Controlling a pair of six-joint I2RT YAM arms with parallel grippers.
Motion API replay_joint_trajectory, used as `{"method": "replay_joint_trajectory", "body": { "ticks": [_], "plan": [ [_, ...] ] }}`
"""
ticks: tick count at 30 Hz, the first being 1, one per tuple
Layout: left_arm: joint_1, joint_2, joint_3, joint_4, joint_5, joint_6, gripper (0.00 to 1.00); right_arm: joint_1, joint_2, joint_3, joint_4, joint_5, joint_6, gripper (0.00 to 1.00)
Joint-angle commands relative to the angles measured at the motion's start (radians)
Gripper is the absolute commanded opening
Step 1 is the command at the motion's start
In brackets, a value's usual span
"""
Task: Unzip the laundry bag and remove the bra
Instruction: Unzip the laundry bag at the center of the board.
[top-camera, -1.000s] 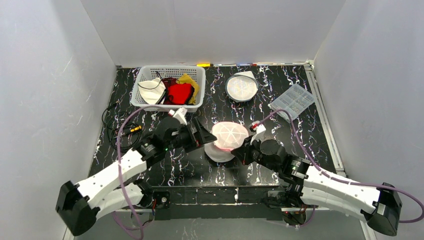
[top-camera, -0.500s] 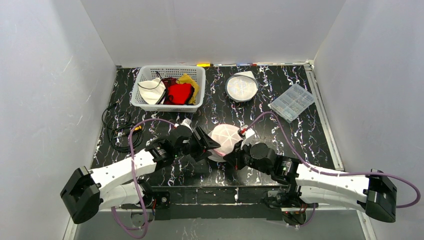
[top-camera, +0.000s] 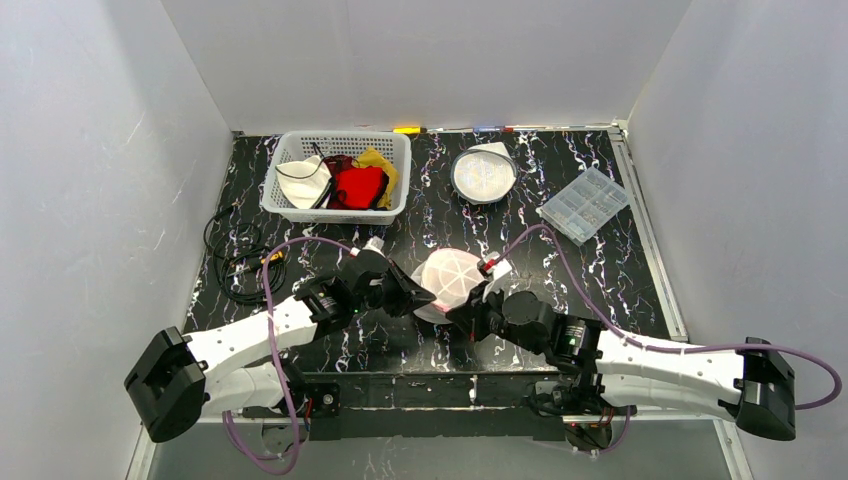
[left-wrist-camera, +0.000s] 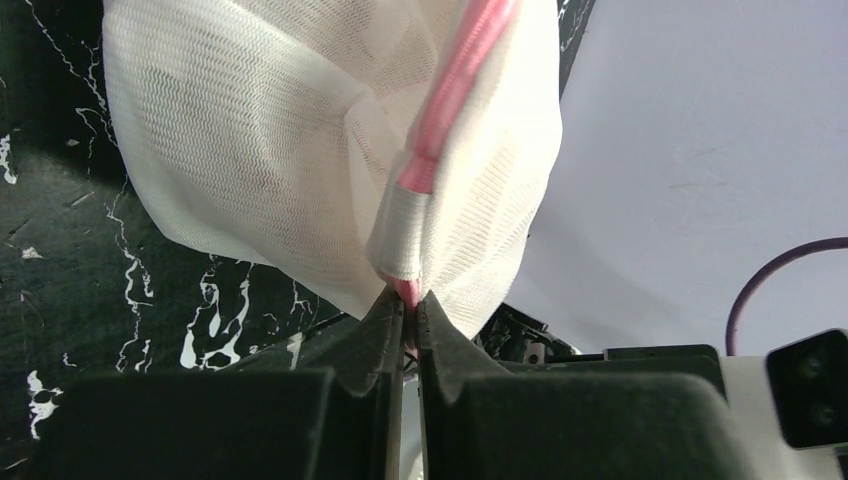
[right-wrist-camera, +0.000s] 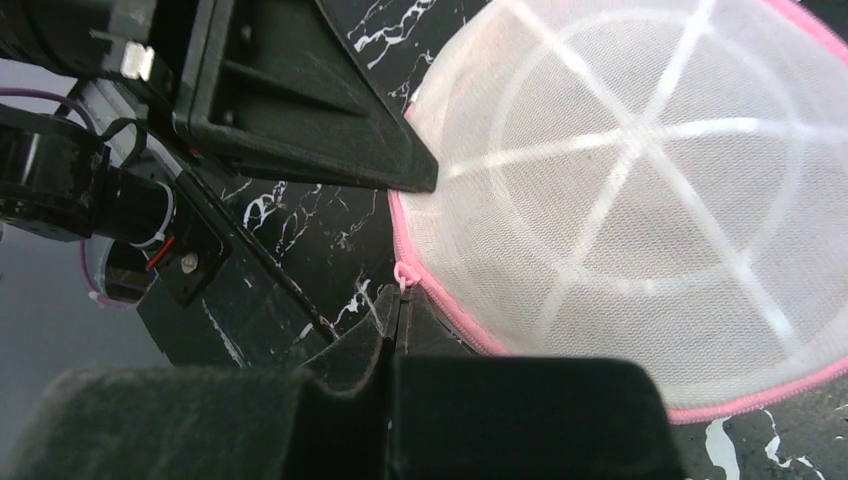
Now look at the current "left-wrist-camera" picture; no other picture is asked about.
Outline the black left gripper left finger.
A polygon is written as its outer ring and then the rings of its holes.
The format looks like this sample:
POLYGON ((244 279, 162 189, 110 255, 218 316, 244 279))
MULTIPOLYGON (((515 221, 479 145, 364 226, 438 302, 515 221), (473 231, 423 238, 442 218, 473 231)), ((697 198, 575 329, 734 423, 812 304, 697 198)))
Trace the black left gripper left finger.
POLYGON ((73 385, 30 479, 395 479, 402 323, 385 290, 324 350, 269 348, 217 372, 73 385))

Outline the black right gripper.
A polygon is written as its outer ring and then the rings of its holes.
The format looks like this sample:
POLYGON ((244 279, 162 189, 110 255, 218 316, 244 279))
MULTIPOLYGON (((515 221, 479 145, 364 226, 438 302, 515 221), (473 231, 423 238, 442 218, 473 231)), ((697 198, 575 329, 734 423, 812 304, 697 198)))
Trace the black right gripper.
POLYGON ((506 304, 498 307, 473 342, 512 372, 687 374, 706 380, 721 396, 726 395, 718 353, 708 345, 611 348, 582 354, 552 335, 546 324, 506 304))

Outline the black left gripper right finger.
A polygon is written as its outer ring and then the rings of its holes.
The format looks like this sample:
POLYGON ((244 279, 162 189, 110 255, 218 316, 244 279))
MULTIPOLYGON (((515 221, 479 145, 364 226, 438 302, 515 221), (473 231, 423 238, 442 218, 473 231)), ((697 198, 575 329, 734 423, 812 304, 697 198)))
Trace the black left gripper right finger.
POLYGON ((688 373, 506 369, 416 310, 428 479, 752 479, 730 410, 688 373))

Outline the white pink-trim laundry bag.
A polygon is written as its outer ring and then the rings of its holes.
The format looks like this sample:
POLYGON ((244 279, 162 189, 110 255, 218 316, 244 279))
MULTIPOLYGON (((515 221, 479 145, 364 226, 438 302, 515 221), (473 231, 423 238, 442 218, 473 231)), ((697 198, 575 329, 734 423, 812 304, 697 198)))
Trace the white pink-trim laundry bag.
POLYGON ((552 1, 107 1, 121 156, 170 240, 356 317, 388 281, 475 336, 560 148, 552 1))

